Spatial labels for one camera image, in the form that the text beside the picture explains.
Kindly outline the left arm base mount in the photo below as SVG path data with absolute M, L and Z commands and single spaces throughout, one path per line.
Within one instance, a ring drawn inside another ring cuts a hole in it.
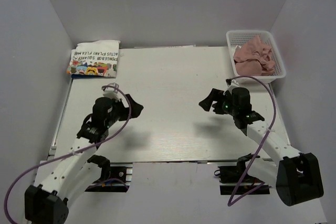
M 95 193 L 126 193 L 131 185 L 133 164 L 110 164 L 109 177 L 98 180 L 90 185 L 86 192 Z

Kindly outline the white printed t-shirt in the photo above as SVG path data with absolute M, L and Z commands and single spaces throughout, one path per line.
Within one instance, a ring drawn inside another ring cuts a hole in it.
M 79 43 L 71 51 L 67 73 L 72 76 L 115 78 L 119 60 L 118 40 Z

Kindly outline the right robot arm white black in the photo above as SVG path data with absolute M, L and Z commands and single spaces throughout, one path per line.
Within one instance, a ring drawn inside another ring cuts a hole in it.
M 318 159 L 312 153 L 303 153 L 271 131 L 265 118 L 252 109 L 250 93 L 235 87 L 226 91 L 212 89 L 199 106 L 204 111 L 228 114 L 245 136 L 256 142 L 271 158 L 269 163 L 258 153 L 247 154 L 237 161 L 237 175 L 247 182 L 253 177 L 276 189 L 287 206 L 321 198 L 324 195 Z

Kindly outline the pink t-shirt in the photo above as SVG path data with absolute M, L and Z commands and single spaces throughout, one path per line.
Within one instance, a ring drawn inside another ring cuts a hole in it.
M 275 72 L 272 47 L 264 43 L 259 35 L 241 47 L 237 46 L 233 60 L 240 76 L 270 76 Z

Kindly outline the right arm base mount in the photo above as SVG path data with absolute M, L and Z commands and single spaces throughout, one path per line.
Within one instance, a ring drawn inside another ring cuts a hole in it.
M 240 173 L 236 166 L 219 166 L 218 169 L 214 171 L 214 176 L 219 179 L 220 194 L 225 196 L 232 194 L 240 179 Z M 260 184 L 261 180 L 246 175 L 239 185 L 236 194 L 243 195 L 249 190 L 258 187 Z

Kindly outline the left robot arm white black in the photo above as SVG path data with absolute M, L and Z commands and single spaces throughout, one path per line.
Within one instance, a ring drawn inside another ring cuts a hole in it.
M 69 150 L 54 170 L 37 186 L 29 186 L 24 194 L 25 218 L 32 223 L 65 223 L 70 206 L 93 183 L 110 178 L 110 161 L 96 155 L 108 138 L 109 128 L 118 121 L 137 118 L 144 107 L 125 95 L 128 107 L 116 94 L 96 99 Z

